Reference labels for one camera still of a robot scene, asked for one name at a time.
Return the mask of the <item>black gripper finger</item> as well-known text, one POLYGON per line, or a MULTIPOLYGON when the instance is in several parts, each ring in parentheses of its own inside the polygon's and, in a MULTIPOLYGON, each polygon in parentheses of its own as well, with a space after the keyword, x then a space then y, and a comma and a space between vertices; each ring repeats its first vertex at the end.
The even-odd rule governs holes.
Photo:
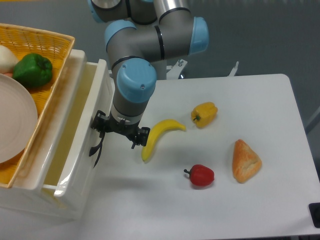
POLYGON ((148 142, 148 137, 150 134, 149 127, 137 128, 132 136, 132 146, 131 149, 134 149, 135 146, 143 146, 145 147, 148 142))
POLYGON ((99 137, 102 138, 105 133, 109 133, 111 131, 109 120, 110 118, 106 116, 103 111, 98 110, 93 118, 90 128, 96 130, 99 133, 99 137))

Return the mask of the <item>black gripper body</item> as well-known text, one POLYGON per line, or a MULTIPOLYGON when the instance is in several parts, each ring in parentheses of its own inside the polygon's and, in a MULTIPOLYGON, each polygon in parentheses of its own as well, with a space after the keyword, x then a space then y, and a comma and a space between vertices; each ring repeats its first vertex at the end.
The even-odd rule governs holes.
POLYGON ((139 124, 126 124, 124 119, 118 122, 113 116, 109 116, 106 121, 106 132, 114 132, 127 137, 129 140, 136 140, 139 133, 139 124))

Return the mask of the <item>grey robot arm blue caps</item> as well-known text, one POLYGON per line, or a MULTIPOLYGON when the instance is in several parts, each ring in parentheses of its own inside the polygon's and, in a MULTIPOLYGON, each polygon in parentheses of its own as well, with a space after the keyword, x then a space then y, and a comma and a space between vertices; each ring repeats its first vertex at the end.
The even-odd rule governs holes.
POLYGON ((209 29, 185 0, 90 0, 91 14, 107 23, 105 50, 115 91, 109 116, 98 112, 92 128, 114 132, 133 146, 147 144, 150 129, 139 127, 158 79, 154 62, 204 52, 209 29))

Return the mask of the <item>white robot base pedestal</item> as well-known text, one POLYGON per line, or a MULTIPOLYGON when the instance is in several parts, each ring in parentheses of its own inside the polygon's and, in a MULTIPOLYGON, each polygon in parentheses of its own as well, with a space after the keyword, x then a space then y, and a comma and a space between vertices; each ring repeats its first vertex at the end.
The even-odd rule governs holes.
POLYGON ((157 79, 166 80, 167 79, 167 61, 166 60, 155 61, 152 65, 156 70, 157 79))

